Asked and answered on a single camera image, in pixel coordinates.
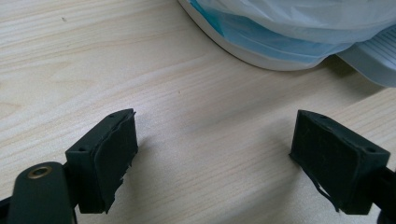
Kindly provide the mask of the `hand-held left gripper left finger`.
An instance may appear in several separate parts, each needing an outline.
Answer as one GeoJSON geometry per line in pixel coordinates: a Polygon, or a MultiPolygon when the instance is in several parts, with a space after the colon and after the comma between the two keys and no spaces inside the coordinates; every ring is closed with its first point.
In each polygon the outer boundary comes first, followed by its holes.
{"type": "Polygon", "coordinates": [[[132,108],[106,116],[66,150],[66,166],[82,214],[110,209],[137,152],[132,108]]]}

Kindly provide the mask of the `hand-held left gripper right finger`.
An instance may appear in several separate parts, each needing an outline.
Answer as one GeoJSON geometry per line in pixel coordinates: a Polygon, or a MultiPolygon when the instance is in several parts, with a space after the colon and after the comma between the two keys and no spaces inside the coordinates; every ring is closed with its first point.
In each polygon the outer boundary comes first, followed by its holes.
{"type": "Polygon", "coordinates": [[[390,153],[324,115],[300,110],[290,157],[337,211],[390,213],[390,153]]]}

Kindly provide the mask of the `white pedal trash bin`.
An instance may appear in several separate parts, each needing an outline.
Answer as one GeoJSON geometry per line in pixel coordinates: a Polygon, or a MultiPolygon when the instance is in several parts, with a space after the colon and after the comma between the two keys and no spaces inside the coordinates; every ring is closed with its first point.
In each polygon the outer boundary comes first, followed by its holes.
{"type": "Polygon", "coordinates": [[[396,88],[396,24],[380,31],[372,38],[357,42],[348,49],[331,54],[313,63],[285,61],[260,55],[233,45],[216,33],[188,0],[177,0],[193,21],[216,44],[236,58],[255,66],[276,71],[298,71],[317,66],[326,58],[337,55],[359,73],[378,85],[396,88]]]}

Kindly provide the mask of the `white plastic trash bag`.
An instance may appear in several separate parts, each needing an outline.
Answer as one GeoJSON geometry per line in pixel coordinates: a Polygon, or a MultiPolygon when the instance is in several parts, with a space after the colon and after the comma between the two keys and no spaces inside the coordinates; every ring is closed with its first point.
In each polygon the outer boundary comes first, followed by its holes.
{"type": "Polygon", "coordinates": [[[227,42],[313,63],[396,24],[396,0],[188,0],[227,42]]]}

